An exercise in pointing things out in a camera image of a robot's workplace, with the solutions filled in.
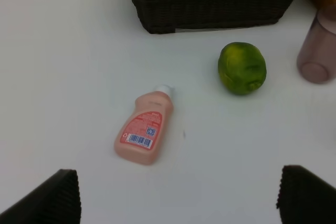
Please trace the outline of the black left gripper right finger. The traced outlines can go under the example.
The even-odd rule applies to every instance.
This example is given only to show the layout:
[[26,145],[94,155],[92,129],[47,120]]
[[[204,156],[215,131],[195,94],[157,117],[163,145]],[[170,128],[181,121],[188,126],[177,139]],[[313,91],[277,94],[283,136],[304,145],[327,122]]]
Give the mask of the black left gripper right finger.
[[282,223],[335,223],[335,187],[300,165],[286,165],[276,208]]

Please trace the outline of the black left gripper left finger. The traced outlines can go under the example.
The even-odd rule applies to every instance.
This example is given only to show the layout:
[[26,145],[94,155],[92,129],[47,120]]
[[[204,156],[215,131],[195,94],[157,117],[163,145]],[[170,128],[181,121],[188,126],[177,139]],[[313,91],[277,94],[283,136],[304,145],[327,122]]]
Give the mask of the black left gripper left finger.
[[1,213],[1,223],[80,223],[77,171],[60,169]]

